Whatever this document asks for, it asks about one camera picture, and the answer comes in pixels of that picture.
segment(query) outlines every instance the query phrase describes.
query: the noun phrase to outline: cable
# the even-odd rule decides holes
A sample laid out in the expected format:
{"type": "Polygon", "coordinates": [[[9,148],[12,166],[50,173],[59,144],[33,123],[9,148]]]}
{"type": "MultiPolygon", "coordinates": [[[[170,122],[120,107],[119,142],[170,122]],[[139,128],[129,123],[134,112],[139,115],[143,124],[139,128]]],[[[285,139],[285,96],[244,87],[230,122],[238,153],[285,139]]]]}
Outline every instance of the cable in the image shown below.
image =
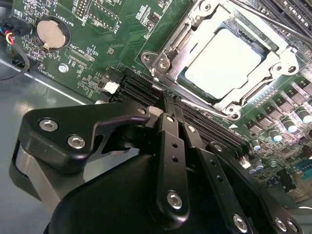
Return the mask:
{"type": "Polygon", "coordinates": [[[293,30],[292,28],[274,20],[273,18],[259,12],[258,10],[254,9],[253,7],[250,7],[249,5],[243,3],[239,0],[227,0],[227,1],[229,1],[235,5],[240,6],[241,8],[245,9],[246,11],[249,11],[249,12],[255,14],[256,16],[262,18],[263,20],[265,20],[271,24],[274,24],[275,26],[287,31],[288,33],[292,34],[293,36],[297,37],[298,39],[300,39],[300,40],[304,41],[305,43],[309,44],[310,46],[312,46],[312,38],[307,37],[307,36],[297,32],[297,31],[293,30]]]}
{"type": "Polygon", "coordinates": [[[308,207],[308,206],[300,206],[299,209],[308,209],[308,210],[312,210],[311,207],[308,207]]]}
{"type": "Polygon", "coordinates": [[[6,33],[5,39],[6,41],[10,44],[10,45],[14,45],[14,40],[11,37],[13,35],[13,33],[6,33]]]}
{"type": "Polygon", "coordinates": [[[26,55],[26,53],[24,52],[24,50],[17,44],[14,44],[12,45],[12,47],[20,54],[20,56],[23,58],[24,60],[24,63],[25,63],[25,66],[24,68],[17,74],[17,75],[14,75],[12,77],[9,77],[9,78],[5,78],[5,79],[0,79],[0,84],[2,83],[8,83],[8,82],[11,82],[11,81],[14,81],[20,77],[22,77],[29,69],[30,67],[30,61],[26,55]]]}

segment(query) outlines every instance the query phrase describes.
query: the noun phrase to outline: cpu socket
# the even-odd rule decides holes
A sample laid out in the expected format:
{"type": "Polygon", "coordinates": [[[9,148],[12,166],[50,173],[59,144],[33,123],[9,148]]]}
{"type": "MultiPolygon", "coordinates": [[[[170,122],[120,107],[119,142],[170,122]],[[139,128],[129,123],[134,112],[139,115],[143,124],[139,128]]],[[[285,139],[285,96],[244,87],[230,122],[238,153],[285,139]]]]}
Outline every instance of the cpu socket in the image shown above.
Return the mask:
{"type": "Polygon", "coordinates": [[[231,119],[281,75],[297,50],[258,16],[223,0],[198,0],[159,53],[141,60],[156,80],[231,119]]]}

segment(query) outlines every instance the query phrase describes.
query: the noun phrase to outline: black bracket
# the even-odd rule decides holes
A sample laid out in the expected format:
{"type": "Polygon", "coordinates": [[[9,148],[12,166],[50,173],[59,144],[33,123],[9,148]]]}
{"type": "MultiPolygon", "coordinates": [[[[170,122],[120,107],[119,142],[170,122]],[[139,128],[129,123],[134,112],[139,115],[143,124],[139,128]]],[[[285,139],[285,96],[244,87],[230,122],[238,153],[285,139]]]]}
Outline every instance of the black bracket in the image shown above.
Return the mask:
{"type": "Polygon", "coordinates": [[[33,110],[22,120],[19,141],[28,154],[56,170],[78,173],[94,150],[95,136],[104,135],[108,140],[116,128],[144,125],[149,119],[145,107],[136,102],[33,110]],[[75,148],[70,146],[70,137],[83,140],[83,147],[79,142],[75,148]]]}

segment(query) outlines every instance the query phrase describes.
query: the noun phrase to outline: connector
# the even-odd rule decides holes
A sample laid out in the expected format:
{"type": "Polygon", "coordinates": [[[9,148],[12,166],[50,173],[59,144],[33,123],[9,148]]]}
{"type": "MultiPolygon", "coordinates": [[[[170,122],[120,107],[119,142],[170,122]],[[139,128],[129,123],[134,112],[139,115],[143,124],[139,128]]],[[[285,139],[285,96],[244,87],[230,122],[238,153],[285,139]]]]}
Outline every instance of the connector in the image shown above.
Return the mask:
{"type": "Polygon", "coordinates": [[[24,21],[10,17],[0,22],[0,27],[3,31],[10,31],[13,36],[23,37],[31,32],[31,25],[25,23],[24,21]]]}

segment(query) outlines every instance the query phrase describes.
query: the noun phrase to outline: black metal arm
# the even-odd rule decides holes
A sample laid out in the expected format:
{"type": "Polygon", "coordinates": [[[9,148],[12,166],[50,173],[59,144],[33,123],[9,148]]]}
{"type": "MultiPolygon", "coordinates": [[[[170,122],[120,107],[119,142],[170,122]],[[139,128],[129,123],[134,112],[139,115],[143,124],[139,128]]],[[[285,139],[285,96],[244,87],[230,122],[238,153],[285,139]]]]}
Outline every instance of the black metal arm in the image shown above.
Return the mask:
{"type": "Polygon", "coordinates": [[[47,205],[48,234],[303,233],[225,147],[202,142],[174,97],[31,111],[10,175],[47,205]],[[97,136],[105,153],[140,154],[85,183],[97,136]]]}

